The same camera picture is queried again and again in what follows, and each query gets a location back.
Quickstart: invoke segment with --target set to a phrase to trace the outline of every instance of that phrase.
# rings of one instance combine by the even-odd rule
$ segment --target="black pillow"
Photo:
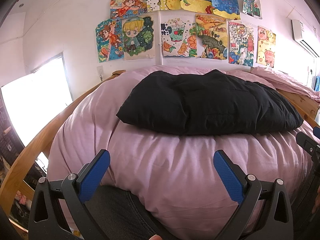
[[[303,123],[277,91],[218,70],[204,75],[153,72],[136,85],[117,117],[177,135],[288,131]]]

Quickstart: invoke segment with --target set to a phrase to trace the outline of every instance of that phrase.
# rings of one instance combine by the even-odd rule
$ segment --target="air conditioner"
[[[309,30],[299,20],[292,20],[293,38],[312,56],[320,57],[320,42],[317,40],[314,32]]]

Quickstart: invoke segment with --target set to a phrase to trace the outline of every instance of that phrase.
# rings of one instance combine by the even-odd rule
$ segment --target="white wall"
[[[25,76],[22,52],[25,13],[8,15],[0,28],[0,87]]]
[[[147,65],[214,65],[218,69],[245,69],[228,64],[227,61],[194,58],[154,58],[124,61],[123,59],[98,62],[95,27],[109,18],[110,0],[34,0],[26,11],[23,37],[23,57],[28,71],[63,51],[67,75],[74,97],[78,97],[99,82],[96,67],[103,65],[108,77],[118,69],[134,69]],[[292,39],[291,19],[301,20],[308,28],[320,25],[304,0],[260,0],[262,20],[241,14],[244,22],[264,26],[277,35],[275,68],[289,73],[305,82],[308,69],[313,67],[313,58]],[[242,10],[243,0],[239,0]],[[154,13],[155,30],[159,30],[158,12]],[[160,55],[160,40],[156,37],[157,54]]]

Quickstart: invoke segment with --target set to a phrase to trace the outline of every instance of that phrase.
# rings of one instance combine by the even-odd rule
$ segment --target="pink blanket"
[[[311,168],[310,156],[295,142],[299,131],[313,137],[306,122],[283,133],[188,137],[159,134],[119,121],[116,113],[131,90],[157,70],[204,74],[211,69],[152,66],[103,83],[58,131],[49,156],[49,180],[78,172],[100,149],[107,149],[111,164],[102,184],[130,190],[172,234],[185,240],[214,238],[237,206],[212,164],[216,150],[223,149],[246,174],[265,181],[283,179],[289,196],[294,196]],[[251,73],[228,74],[272,87]],[[63,209],[75,228],[65,205]]]
[[[307,96],[318,104],[320,103],[320,92],[315,92],[310,87],[305,86],[281,71],[276,71],[270,67],[255,67],[251,73],[269,81],[276,89]]]

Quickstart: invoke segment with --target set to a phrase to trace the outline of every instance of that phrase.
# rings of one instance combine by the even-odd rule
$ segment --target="bright window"
[[[3,86],[1,91],[12,125],[25,146],[72,103],[62,56]],[[36,162],[46,171],[48,159],[43,153]]]

